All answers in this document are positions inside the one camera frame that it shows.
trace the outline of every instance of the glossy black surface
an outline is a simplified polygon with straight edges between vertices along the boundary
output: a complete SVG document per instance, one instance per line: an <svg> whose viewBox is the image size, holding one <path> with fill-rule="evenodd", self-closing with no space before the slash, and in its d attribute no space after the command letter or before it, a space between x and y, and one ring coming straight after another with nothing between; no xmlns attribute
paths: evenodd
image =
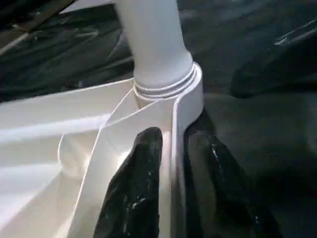
<svg viewBox="0 0 317 238"><path fill-rule="evenodd" d="M159 236L162 141L158 128L138 134L132 151L109 184L94 238Z"/></svg>

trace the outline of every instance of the white plastic part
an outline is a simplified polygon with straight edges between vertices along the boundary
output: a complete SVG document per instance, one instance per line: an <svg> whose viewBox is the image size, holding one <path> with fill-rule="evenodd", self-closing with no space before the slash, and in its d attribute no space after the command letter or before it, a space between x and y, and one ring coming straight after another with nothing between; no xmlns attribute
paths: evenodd
<svg viewBox="0 0 317 238"><path fill-rule="evenodd" d="M1 105L1 115L9 113L10 108L14 114L17 109L35 113L32 110L42 108L42 104L52 107L46 108L46 117L38 112L43 121L37 118L35 125L31 123L34 115L27 114L11 123L2 121L7 128L0 130L0 237L92 238L109 181L130 152L136 135L149 126L159 127L163 134L159 237L183 237L183 133L203 109L202 73L197 65L195 72L193 83L179 97L161 99L143 108L129 80ZM96 90L107 92L104 101L110 102L110 89L118 87L127 93L117 106L97 113L99 106L95 105L95 115L103 122L85 121L80 107L74 107L73 114L84 118L64 114L60 115L63 123L58 121L53 105L61 99L67 98L59 104L60 112L66 112L78 96L94 97ZM48 120L49 115L55 120ZM85 129L77 123L72 125L77 120L85 121Z"/></svg>
<svg viewBox="0 0 317 238"><path fill-rule="evenodd" d="M178 95L194 68L176 1L117 0L116 8L134 57L136 91L149 99Z"/></svg>
<svg viewBox="0 0 317 238"><path fill-rule="evenodd" d="M135 78L0 105L1 238L93 238L111 178L150 126L163 134L159 237L185 237L183 135L203 110L202 71L174 0L117 7Z"/></svg>

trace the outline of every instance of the white molded base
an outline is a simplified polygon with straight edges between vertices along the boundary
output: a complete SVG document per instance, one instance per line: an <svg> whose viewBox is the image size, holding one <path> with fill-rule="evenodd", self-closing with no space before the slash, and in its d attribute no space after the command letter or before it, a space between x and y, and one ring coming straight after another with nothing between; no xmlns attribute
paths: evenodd
<svg viewBox="0 0 317 238"><path fill-rule="evenodd" d="M142 108L133 79L0 105L0 237L92 238L111 178L150 126L163 134L159 237L184 237L183 134L203 109L195 71L177 98Z"/></svg>

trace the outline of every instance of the white cylindrical tube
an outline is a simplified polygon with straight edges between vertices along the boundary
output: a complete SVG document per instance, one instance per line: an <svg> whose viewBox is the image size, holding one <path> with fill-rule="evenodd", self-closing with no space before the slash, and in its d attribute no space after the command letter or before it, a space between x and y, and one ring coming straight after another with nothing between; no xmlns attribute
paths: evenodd
<svg viewBox="0 0 317 238"><path fill-rule="evenodd" d="M176 0L117 0L116 8L134 57L136 89L155 94L181 84L193 69Z"/></svg>

